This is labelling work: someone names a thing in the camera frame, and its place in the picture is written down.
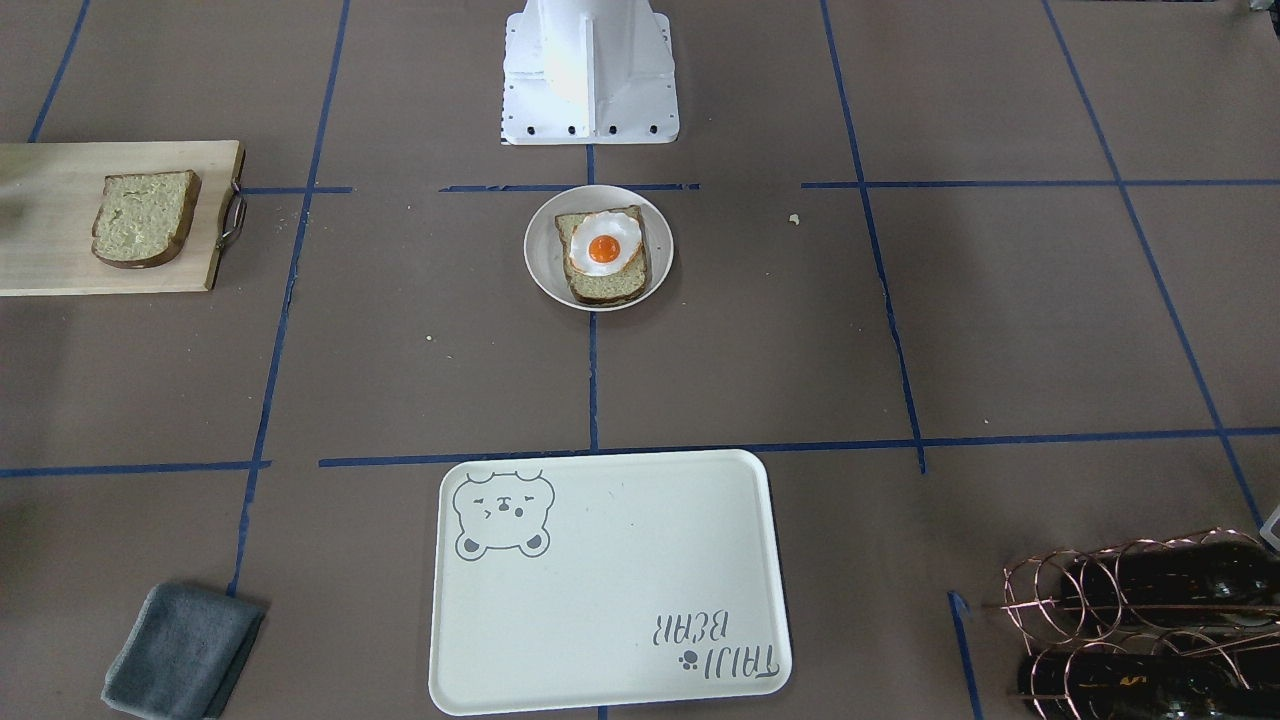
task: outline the towel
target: towel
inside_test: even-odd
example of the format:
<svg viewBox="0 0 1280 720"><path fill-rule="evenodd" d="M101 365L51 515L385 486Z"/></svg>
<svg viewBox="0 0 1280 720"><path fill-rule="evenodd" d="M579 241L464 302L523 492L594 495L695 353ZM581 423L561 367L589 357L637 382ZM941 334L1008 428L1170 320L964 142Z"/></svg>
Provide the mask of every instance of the towel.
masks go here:
<svg viewBox="0 0 1280 720"><path fill-rule="evenodd" d="M106 671L102 701L147 720L218 717L261 623L262 610L247 602L177 583L156 585Z"/></svg>

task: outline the egg white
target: egg white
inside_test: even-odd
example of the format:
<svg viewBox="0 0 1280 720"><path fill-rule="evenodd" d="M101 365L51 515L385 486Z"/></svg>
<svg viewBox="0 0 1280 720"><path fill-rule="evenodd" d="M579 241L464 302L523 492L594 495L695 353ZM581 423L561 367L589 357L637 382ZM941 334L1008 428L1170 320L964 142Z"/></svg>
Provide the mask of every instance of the egg white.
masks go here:
<svg viewBox="0 0 1280 720"><path fill-rule="evenodd" d="M591 241L602 234L618 241L618 256L609 263L591 259ZM626 213L605 210L588 215L570 238L568 261L584 275L604 277L622 270L640 250L640 223Z"/></svg>

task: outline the round plate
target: round plate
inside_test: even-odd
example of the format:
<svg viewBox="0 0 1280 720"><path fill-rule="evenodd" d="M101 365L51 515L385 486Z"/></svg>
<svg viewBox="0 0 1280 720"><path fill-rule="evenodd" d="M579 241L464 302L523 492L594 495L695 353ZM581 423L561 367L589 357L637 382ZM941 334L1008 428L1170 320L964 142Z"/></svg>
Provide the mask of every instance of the round plate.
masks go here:
<svg viewBox="0 0 1280 720"><path fill-rule="evenodd" d="M599 213L614 208L639 205L640 217L644 218L644 245L649 254L649 284L635 300L628 300L620 305L588 305L579 302L568 288L564 279L564 258L561 249L559 233L556 231L556 215L568 213ZM557 195L548 200L534 213L534 219L529 220L529 229L525 231L525 265L532 275L538 287L556 300L595 313L608 313L621 310L640 302L658 290L662 281L667 279L671 272L671 261L676 255L675 240L671 236L671 225L667 218L644 197L622 187L612 184L584 184Z"/></svg>

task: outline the fried egg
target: fried egg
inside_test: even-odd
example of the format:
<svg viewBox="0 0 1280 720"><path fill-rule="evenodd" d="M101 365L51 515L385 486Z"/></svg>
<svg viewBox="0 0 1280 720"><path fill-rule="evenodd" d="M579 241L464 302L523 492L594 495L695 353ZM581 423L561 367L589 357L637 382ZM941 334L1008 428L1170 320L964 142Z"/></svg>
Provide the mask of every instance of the fried egg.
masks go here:
<svg viewBox="0 0 1280 720"><path fill-rule="evenodd" d="M640 223L626 213L591 213L570 238L568 261L584 275L622 270L640 250Z"/></svg>

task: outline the metal handle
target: metal handle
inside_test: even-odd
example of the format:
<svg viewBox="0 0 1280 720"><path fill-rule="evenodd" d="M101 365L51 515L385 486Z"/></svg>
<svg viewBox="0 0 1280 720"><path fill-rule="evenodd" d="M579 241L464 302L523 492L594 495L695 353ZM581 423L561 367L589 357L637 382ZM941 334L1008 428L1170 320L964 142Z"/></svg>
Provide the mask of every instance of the metal handle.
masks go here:
<svg viewBox="0 0 1280 720"><path fill-rule="evenodd" d="M218 250L236 242L244 228L244 195L241 192L239 182L232 179L232 201L227 206L227 217L223 218L223 234L218 238Z"/></svg>

